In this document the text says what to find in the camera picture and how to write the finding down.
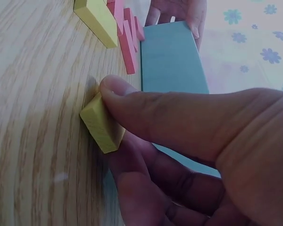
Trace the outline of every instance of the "fingernail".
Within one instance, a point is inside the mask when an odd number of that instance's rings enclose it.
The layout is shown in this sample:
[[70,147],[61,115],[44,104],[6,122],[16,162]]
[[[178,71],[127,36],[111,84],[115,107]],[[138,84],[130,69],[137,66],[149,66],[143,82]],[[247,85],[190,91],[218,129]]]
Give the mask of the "fingernail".
[[195,39],[198,39],[200,37],[198,27],[195,27],[193,25],[192,25],[192,33],[193,33]]
[[137,91],[136,88],[116,75],[108,75],[103,79],[102,85],[118,96],[125,96]]

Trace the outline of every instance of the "floral tablecloth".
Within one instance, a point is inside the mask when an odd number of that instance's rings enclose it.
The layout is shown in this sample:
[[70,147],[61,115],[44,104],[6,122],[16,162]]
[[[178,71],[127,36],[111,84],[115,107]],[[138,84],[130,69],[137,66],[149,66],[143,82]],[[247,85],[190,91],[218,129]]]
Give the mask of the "floral tablecloth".
[[200,56],[212,94],[283,90],[283,0],[208,0]]

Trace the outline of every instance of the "foam block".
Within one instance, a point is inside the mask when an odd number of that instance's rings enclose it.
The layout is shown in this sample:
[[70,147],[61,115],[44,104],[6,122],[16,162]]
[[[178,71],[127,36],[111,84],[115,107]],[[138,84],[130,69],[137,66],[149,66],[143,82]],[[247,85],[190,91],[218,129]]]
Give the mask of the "foam block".
[[[195,41],[185,22],[149,26],[144,32],[146,40],[141,43],[143,91],[208,94]],[[194,171],[220,176],[215,169],[166,147],[156,147]]]
[[139,41],[144,41],[145,40],[145,34],[143,32],[143,27],[137,18],[137,16],[134,17],[135,21],[135,27],[136,27],[136,36],[139,39]]
[[123,35],[119,37],[119,43],[123,52],[127,74],[135,74],[137,72],[138,65],[129,22],[127,20],[124,21],[124,32]]
[[125,129],[112,118],[100,93],[81,111],[80,116],[103,153],[119,148]]
[[117,35],[123,34],[123,22],[124,22],[124,0],[115,0],[107,4],[110,12],[117,22]]
[[107,48],[117,47],[117,23],[103,0],[75,0],[74,12]]
[[133,39],[134,49],[135,52],[138,50],[138,43],[137,43],[137,37],[136,37],[136,28],[135,28],[135,21],[134,21],[134,15],[130,8],[124,8],[124,18],[125,20],[128,20],[130,31]]

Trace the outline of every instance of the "yellow rectangle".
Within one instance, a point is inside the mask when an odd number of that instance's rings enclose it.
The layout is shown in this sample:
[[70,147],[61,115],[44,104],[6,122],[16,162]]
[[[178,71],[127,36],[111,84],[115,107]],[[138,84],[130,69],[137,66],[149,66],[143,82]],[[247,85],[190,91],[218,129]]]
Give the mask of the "yellow rectangle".
[[103,0],[75,0],[74,12],[107,47],[117,47],[117,23]]
[[112,118],[100,93],[81,111],[80,116],[103,153],[119,148],[125,129]]

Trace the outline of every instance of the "blue block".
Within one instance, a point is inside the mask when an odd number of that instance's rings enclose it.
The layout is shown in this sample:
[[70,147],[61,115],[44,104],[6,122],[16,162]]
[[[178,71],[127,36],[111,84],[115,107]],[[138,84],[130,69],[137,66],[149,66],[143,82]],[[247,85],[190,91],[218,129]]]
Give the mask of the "blue block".
[[[208,94],[208,86],[192,33],[185,22],[144,28],[141,43],[141,78],[144,92]],[[194,171],[219,176],[217,170],[198,164],[168,148],[159,150]]]

